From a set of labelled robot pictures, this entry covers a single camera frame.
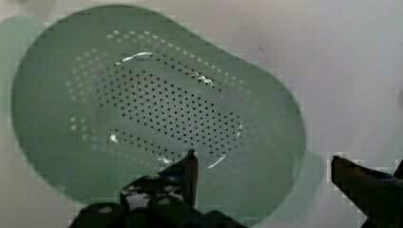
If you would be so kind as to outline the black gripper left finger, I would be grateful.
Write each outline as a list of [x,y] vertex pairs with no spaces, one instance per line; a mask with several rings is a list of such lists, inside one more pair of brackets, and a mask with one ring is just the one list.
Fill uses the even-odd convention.
[[247,228],[220,211],[202,213],[195,208],[198,168],[190,149],[158,174],[123,187],[118,203],[86,206],[68,228]]

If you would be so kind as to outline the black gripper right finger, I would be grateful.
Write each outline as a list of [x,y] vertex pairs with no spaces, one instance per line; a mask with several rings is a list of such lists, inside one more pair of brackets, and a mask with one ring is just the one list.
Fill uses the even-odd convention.
[[331,181],[367,217],[371,228],[402,228],[402,179],[333,156]]

